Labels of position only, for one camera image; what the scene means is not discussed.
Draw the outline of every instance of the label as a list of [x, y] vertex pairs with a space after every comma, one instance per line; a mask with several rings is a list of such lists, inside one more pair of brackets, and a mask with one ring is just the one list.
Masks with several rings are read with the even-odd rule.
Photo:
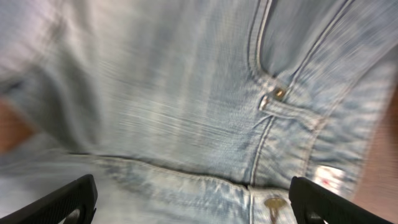
[[345, 172], [333, 167], [318, 166], [313, 182], [339, 195]]

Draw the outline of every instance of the faded denim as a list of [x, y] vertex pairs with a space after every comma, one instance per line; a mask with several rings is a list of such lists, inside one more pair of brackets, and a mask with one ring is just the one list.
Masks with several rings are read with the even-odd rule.
[[0, 215], [87, 173], [93, 223], [270, 223], [317, 166], [351, 198], [396, 84], [395, 1], [1, 4], [36, 18], [0, 72], [44, 133], [0, 158]]

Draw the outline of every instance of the light blue jeans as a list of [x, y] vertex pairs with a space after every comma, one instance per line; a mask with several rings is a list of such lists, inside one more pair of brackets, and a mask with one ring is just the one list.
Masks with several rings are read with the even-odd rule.
[[42, 131], [0, 157], [0, 216], [87, 173], [93, 223], [271, 223], [318, 166], [351, 198], [396, 84], [392, 0], [0, 5], [1, 88]]

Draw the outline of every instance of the stitching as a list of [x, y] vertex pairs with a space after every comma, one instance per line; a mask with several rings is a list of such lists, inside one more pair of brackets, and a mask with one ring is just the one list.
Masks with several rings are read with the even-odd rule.
[[314, 130], [323, 119], [322, 116], [312, 113], [309, 110], [280, 103], [273, 99], [269, 100], [264, 112], [280, 118], [296, 119], [311, 131]]
[[253, 219], [254, 219], [254, 209], [253, 209], [253, 206], [254, 206], [254, 197], [253, 197], [253, 194], [250, 193], [249, 224], [253, 224], [253, 223], [254, 223], [254, 221], [253, 221]]
[[260, 197], [283, 197], [283, 198], [289, 198], [289, 191], [282, 189], [282, 188], [276, 188], [276, 187], [267, 187], [267, 192], [264, 191], [264, 189], [256, 189], [256, 188], [251, 188], [250, 192], [253, 195], [257, 195]]
[[[166, 202], [167, 204], [173, 203], [173, 205], [178, 205], [178, 206], [196, 207], [196, 208], [200, 208], [202, 210], [210, 210], [212, 212], [220, 209], [220, 207], [218, 206], [217, 203], [209, 203], [209, 200], [204, 200], [204, 199], [208, 198], [206, 196], [203, 196], [201, 199], [195, 198], [194, 200], [192, 200], [192, 198], [189, 195], [153, 194], [153, 192], [151, 192], [150, 189], [148, 189], [148, 188], [141, 187], [141, 188], [137, 188], [137, 189], [132, 189], [128, 183], [122, 182], [117, 179], [114, 179], [114, 180], [116, 181], [117, 186], [119, 186], [122, 189], [127, 190], [128, 192], [133, 191], [135, 193], [144, 195], [147, 198], [154, 198], [156, 200], [161, 200], [163, 202]], [[222, 199], [225, 202], [230, 203], [234, 209], [242, 209], [242, 207], [243, 207], [242, 204], [240, 204], [239, 202], [233, 201], [233, 200], [229, 200], [230, 198], [228, 198], [228, 197], [223, 197]]]
[[184, 177], [184, 178], [188, 178], [188, 179], [192, 179], [192, 180], [210, 180], [210, 181], [215, 181], [218, 184], [222, 184], [222, 185], [227, 185], [229, 187], [231, 187], [232, 189], [235, 190], [241, 190], [244, 192], [244, 194], [248, 195], [248, 190], [247, 188], [245, 188], [242, 185], [238, 185], [238, 184], [234, 184], [228, 180], [224, 180], [218, 177], [213, 177], [213, 176], [209, 176], [209, 175], [198, 175], [198, 174], [187, 174], [184, 172], [179, 172], [179, 171], [174, 171], [171, 169], [166, 169], [166, 168], [162, 168], [162, 167], [157, 167], [155, 165], [152, 164], [148, 164], [146, 162], [137, 160], [137, 159], [131, 159], [131, 158], [123, 158], [123, 157], [118, 157], [118, 156], [107, 156], [107, 155], [91, 155], [91, 154], [70, 154], [71, 156], [76, 156], [76, 157], [89, 157], [91, 159], [108, 159], [108, 160], [112, 160], [114, 161], [119, 161], [119, 162], [131, 162], [134, 165], [138, 165], [141, 167], [145, 167], [147, 169], [149, 169], [150, 171], [152, 170], [156, 170], [159, 172], [163, 172], [169, 175], [174, 175], [177, 177]]
[[351, 3], [353, 1], [354, 0], [346, 0], [346, 2], [344, 2], [342, 4], [342, 6], [340, 7], [340, 9], [338, 10], [336, 15], [333, 16], [332, 20], [329, 22], [326, 29], [324, 31], [322, 31], [322, 33], [319, 35], [319, 37], [315, 41], [314, 45], [312, 46], [310, 51], [308, 51], [307, 55], [305, 56], [303, 62], [300, 64], [300, 66], [297, 68], [297, 70], [293, 73], [294, 77], [293, 77], [292, 82], [289, 85], [286, 95], [288, 95], [291, 91], [293, 91], [295, 89], [295, 84], [296, 84], [297, 80], [299, 79], [298, 74], [305, 68], [305, 66], [308, 65], [312, 55], [318, 50], [319, 46], [325, 41], [326, 37], [331, 32], [331, 30], [334, 28], [334, 26], [337, 24], [337, 22], [344, 16], [344, 14], [346, 12], [345, 9], [347, 9], [348, 6], [351, 5]]
[[257, 171], [257, 168], [258, 168], [260, 153], [261, 153], [262, 147], [264, 145], [264, 142], [266, 141], [266, 138], [267, 138], [267, 136], [269, 134], [269, 131], [271, 130], [271, 127], [272, 127], [272, 125], [274, 123], [274, 120], [275, 120], [275, 116], [273, 116], [271, 118], [271, 120], [268, 122], [268, 124], [267, 124], [267, 126], [266, 126], [266, 128], [265, 128], [265, 130], [264, 130], [264, 132], [263, 132], [263, 134], [261, 136], [259, 147], [257, 148], [256, 156], [254, 158], [254, 165], [252, 167], [252, 172], [251, 172], [251, 177], [250, 177], [250, 184], [251, 185], [255, 185], [255, 177], [256, 177], [256, 171]]
[[[385, 52], [389, 52], [390, 50], [392, 50], [394, 47], [396, 47], [396, 46], [398, 46], [398, 41], [395, 43], [395, 44], [393, 44], [392, 45], [392, 47], [390, 47], [388, 50], [386, 50]], [[384, 54], [380, 54], [377, 58], [375, 58], [375, 63], [377, 63], [381, 58], [383, 58], [383, 56], [385, 56], [385, 54], [387, 54], [387, 53], [384, 53]], [[326, 113], [326, 116], [325, 117], [327, 117], [327, 119], [331, 116], [331, 114], [334, 112], [334, 110], [336, 110], [336, 108], [337, 108], [337, 106], [344, 100], [344, 98], [346, 97], [346, 95], [354, 88], [354, 86], [357, 84], [357, 82], [359, 82], [359, 80], [363, 77], [363, 75], [364, 74], [366, 74], [370, 69], [372, 69], [372, 67], [373, 67], [373, 65], [374, 64], [370, 64], [370, 66], [368, 66], [367, 68], [365, 68], [364, 70], [363, 70], [363, 72], [361, 73], [361, 75], [358, 75], [358, 77], [356, 78], [356, 79], [354, 79], [348, 86], [347, 86], [347, 88], [345, 88], [344, 90], [342, 90], [341, 91], [341, 94], [340, 94], [340, 97], [338, 97], [337, 99], [336, 99], [336, 101], [334, 102], [334, 104], [333, 104], [333, 106], [330, 108], [330, 110]], [[306, 156], [306, 159], [305, 159], [305, 162], [304, 162], [304, 165], [303, 165], [303, 174], [302, 174], [302, 176], [305, 176], [305, 173], [307, 172], [307, 169], [308, 169], [308, 164], [309, 164], [309, 162], [310, 162], [310, 156], [311, 156], [311, 154], [312, 154], [312, 151], [314, 150], [314, 148], [313, 148], [313, 145], [315, 144], [315, 141], [317, 140], [317, 138], [318, 138], [318, 135], [320, 134], [320, 131], [325, 127], [325, 125], [327, 124], [328, 122], [326, 121], [326, 119], [325, 119], [325, 122], [322, 122], [319, 126], [318, 126], [318, 129], [314, 132], [314, 135], [313, 135], [313, 137], [312, 137], [312, 139], [309, 141], [309, 145], [308, 145], [308, 147], [309, 147], [309, 150], [308, 150], [308, 152], [307, 152], [307, 156]], [[364, 164], [364, 162], [363, 162], [363, 160], [361, 159], [360, 160], [360, 166], [363, 166], [363, 164]]]
[[[262, 3], [266, 1], [265, 3], [265, 7], [264, 7], [264, 12], [262, 13], [262, 15], [260, 15], [259, 10], [262, 9]], [[254, 13], [254, 17], [252, 20], [252, 24], [251, 27], [249, 29], [249, 40], [247, 41], [248, 43], [248, 47], [247, 47], [247, 63], [248, 63], [248, 68], [249, 68], [249, 73], [250, 73], [250, 77], [252, 78], [252, 80], [254, 81], [254, 83], [256, 85], [259, 85], [261, 88], [272, 88], [274, 85], [278, 84], [278, 81], [274, 78], [272, 78], [269, 74], [267, 74], [265, 71], [263, 71], [262, 69], [259, 70], [259, 68], [257, 67], [257, 49], [258, 47], [258, 43], [260, 42], [261, 44], [261, 37], [260, 37], [260, 33], [262, 33], [265, 28], [265, 24], [266, 24], [266, 20], [268, 17], [268, 12], [269, 9], [271, 8], [271, 3], [272, 0], [259, 0], [257, 2], [257, 8], [256, 11]], [[265, 75], [268, 78], [262, 78], [259, 74], [259, 72], [263, 73], [263, 75]]]

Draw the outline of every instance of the metal button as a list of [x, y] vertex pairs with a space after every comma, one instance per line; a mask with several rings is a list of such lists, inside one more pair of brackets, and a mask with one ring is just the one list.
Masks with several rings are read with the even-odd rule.
[[272, 224], [276, 223], [279, 215], [279, 210], [286, 204], [287, 202], [280, 197], [269, 198], [264, 202], [264, 205], [266, 205], [266, 207], [269, 209]]
[[283, 89], [281, 89], [281, 88], [279, 88], [279, 87], [275, 88], [275, 90], [274, 90], [274, 98], [275, 98], [276, 100], [281, 100], [281, 99], [283, 99], [283, 97], [285, 96], [285, 94], [286, 94], [286, 91], [283, 90]]

